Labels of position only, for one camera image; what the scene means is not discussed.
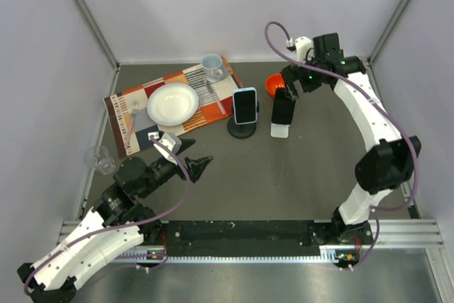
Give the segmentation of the black round-base phone stand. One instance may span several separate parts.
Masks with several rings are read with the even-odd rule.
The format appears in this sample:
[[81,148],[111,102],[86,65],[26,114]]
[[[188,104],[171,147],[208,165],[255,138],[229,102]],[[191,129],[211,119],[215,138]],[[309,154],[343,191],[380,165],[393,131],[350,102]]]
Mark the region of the black round-base phone stand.
[[257,100],[255,104],[256,120],[252,123],[237,124],[235,122],[235,107],[231,104],[232,116],[227,122],[228,133],[237,139],[243,140],[251,137],[256,132],[256,126],[258,122],[258,113],[260,112],[260,102]]

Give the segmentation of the light blue smartphone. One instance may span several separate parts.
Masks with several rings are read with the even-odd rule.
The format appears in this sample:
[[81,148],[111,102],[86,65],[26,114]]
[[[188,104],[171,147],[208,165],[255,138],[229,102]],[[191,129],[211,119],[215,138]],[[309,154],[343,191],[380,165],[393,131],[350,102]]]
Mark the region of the light blue smartphone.
[[233,115],[238,125],[255,123],[258,119],[257,90],[254,87],[240,88],[233,92]]

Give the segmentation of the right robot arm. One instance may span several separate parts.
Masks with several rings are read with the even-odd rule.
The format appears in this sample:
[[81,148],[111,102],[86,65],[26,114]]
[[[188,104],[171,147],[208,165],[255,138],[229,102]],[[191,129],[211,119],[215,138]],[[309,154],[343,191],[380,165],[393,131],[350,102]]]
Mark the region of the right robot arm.
[[380,112],[366,69],[357,56],[346,57],[337,33],[314,39],[301,36],[288,38],[288,50],[297,61],[281,71],[291,100],[298,98],[294,83],[304,92],[313,92],[327,84],[349,110],[365,144],[366,154],[355,166],[356,184],[348,198],[335,209],[331,230],[314,231],[314,241],[325,244],[334,238],[348,243],[362,234],[371,209],[409,180],[413,156],[421,150],[421,141],[412,136],[404,140],[397,127]]

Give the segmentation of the black smartphone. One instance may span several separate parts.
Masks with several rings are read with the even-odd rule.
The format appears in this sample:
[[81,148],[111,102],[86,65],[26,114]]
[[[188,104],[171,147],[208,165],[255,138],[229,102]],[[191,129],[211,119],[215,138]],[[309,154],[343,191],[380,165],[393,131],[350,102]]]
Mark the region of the black smartphone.
[[273,101],[271,123],[291,125],[295,104],[295,100],[287,96],[287,90],[285,88],[277,88]]

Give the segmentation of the white plastic phone stand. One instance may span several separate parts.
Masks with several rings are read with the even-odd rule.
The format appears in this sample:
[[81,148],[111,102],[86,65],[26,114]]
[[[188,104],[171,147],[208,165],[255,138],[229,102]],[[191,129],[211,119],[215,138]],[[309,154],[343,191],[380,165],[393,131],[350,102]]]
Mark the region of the white plastic phone stand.
[[270,135],[273,138],[288,138],[289,127],[287,124],[271,123]]

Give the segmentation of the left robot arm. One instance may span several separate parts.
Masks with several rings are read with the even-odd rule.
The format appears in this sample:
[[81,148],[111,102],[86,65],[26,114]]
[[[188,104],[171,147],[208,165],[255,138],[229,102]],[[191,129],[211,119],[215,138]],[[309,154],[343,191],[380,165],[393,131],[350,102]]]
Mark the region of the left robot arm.
[[194,139],[159,132],[150,142],[161,154],[155,162],[126,158],[114,174],[113,184],[74,230],[41,260],[17,269],[23,291],[33,302],[70,302],[90,277],[113,260],[124,258],[127,250],[156,242],[161,219],[174,210],[155,214],[140,200],[174,176],[191,187],[213,161],[212,156],[178,158],[195,144]]

